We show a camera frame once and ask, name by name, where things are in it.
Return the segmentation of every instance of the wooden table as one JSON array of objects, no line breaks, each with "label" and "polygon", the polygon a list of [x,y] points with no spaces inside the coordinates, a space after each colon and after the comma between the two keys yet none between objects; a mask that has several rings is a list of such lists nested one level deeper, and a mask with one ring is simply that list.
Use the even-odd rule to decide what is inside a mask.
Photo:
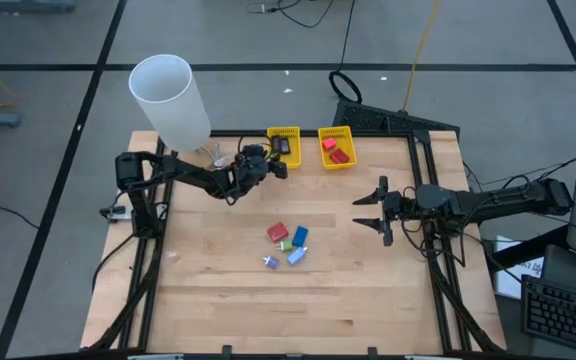
[{"label": "wooden table", "polygon": [[[455,134],[432,132],[431,139],[440,184],[466,189]],[[214,140],[226,152],[236,151],[238,138]],[[130,150],[154,151],[156,141],[154,132],[135,132]],[[380,206],[351,205],[375,189],[379,175],[389,177],[391,191],[414,184],[407,141],[354,141],[358,164],[326,171],[317,138],[302,138],[301,167],[290,170],[287,180],[269,176],[233,207],[201,189],[175,184],[148,351],[219,353],[229,344],[235,353],[366,354],[369,346],[380,354],[442,352],[425,260],[399,226],[393,226],[395,242],[386,248],[380,235],[351,221],[380,216]],[[418,149],[427,182],[423,149]],[[180,157],[210,163],[203,152]],[[310,230],[308,253],[298,266],[288,266],[267,238],[266,228],[279,221],[292,231],[298,225]],[[468,230],[479,236],[474,225]],[[130,232],[128,222],[111,225],[104,253]],[[483,250],[466,239],[467,267],[457,266],[464,304],[505,347]],[[459,249],[456,240],[453,248]],[[101,271],[83,346],[103,333],[125,303],[135,249],[136,241]],[[278,270],[265,267],[267,255],[281,259]],[[138,309],[131,344],[141,315]]]}]

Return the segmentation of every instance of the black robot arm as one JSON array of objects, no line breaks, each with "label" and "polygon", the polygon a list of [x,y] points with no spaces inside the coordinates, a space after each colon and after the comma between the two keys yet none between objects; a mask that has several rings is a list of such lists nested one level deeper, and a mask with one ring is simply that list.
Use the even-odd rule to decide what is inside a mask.
[{"label": "black robot arm", "polygon": [[382,202],[382,218],[353,219],[384,234],[384,246],[393,243],[390,222],[421,220],[430,222],[434,232],[442,236],[458,235],[468,223],[504,216],[535,212],[545,215],[565,215],[573,205],[566,185],[553,179],[535,180],[522,186],[471,193],[452,191],[437,185],[421,185],[415,198],[388,192],[388,178],[379,177],[379,187],[354,205]]},{"label": "black robot arm", "polygon": [[[126,192],[132,203],[133,232],[137,237],[149,237],[157,231],[157,209],[147,201],[146,190],[168,180],[176,180],[204,189],[217,199],[232,199],[246,195],[266,178],[268,173],[286,179],[286,164],[270,156],[261,145],[246,145],[235,155],[235,161],[219,170],[206,170],[171,155],[150,152],[124,152],[115,159],[117,187]],[[148,162],[156,174],[145,180],[143,162]]]}]

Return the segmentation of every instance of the white cup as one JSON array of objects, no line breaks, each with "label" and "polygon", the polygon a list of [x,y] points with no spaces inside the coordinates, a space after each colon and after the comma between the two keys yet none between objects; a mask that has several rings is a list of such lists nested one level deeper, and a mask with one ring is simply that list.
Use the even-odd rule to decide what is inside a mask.
[{"label": "white cup", "polygon": [[210,120],[184,59],[151,56],[132,70],[128,87],[170,149],[186,152],[208,143]]}]

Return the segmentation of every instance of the black keyboard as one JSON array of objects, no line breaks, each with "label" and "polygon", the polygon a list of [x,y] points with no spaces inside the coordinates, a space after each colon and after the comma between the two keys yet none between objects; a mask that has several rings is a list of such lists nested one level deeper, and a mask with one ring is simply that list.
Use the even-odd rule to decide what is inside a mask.
[{"label": "black keyboard", "polygon": [[410,116],[404,112],[392,112],[350,101],[340,100],[333,126],[350,126],[353,130],[449,130],[457,133],[459,127]]},{"label": "black keyboard", "polygon": [[576,289],[524,275],[522,330],[576,348]]}]

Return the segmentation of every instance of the paper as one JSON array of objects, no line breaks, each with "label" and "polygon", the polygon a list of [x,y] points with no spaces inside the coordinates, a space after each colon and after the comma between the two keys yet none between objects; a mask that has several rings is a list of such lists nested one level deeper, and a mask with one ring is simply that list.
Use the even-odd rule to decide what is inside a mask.
[{"label": "paper", "polygon": [[[496,251],[501,251],[507,249],[511,246],[520,244],[519,241],[512,241],[512,239],[505,238],[503,236],[497,236],[497,240],[500,242],[495,243]],[[516,275],[521,279],[522,275],[531,275],[534,277],[541,277],[541,268],[544,265],[544,258],[538,258],[534,260],[515,265],[508,269],[511,273]],[[496,287],[495,292],[499,295],[511,297],[514,299],[521,299],[521,284],[517,280],[513,279],[505,271],[499,271],[495,274],[496,276]]]}]

